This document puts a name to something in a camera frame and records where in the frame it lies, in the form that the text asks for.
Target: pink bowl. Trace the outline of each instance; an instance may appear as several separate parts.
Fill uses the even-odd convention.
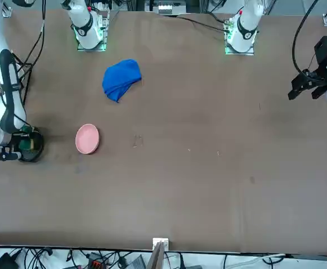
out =
[[[75,145],[80,153],[93,153],[99,145],[99,132],[92,124],[84,124],[76,133]]]

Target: white bracket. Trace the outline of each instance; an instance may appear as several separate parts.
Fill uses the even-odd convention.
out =
[[[168,238],[152,238],[152,249],[155,248],[156,244],[163,242],[165,251],[169,251],[169,239]]]

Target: blue towel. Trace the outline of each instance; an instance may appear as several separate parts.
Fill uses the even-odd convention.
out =
[[[102,88],[109,99],[118,103],[131,85],[140,80],[141,73],[137,62],[132,59],[123,60],[105,71]]]

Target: small debris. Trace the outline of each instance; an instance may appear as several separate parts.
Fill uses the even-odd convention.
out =
[[[135,136],[134,136],[134,144],[132,145],[132,147],[137,147],[137,145],[136,145],[136,139],[137,139],[137,135],[135,134]]]
[[[139,136],[139,140],[140,140],[140,142],[141,142],[141,146],[143,146],[143,138],[142,138],[142,136]]]

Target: brown table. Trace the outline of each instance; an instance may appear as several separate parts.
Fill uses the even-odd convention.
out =
[[[222,33],[120,12],[108,50],[83,53],[65,12],[48,11],[26,106],[46,150],[37,164],[0,163],[0,244],[148,249],[168,237],[179,250],[327,253],[327,102],[287,98],[300,21],[264,17],[256,55],[242,57],[224,54]],[[21,58],[40,24],[27,10],[6,20]],[[301,68],[326,34],[307,20]],[[102,76],[127,58],[143,80],[116,104]],[[102,135],[91,156],[74,144],[84,123]]]

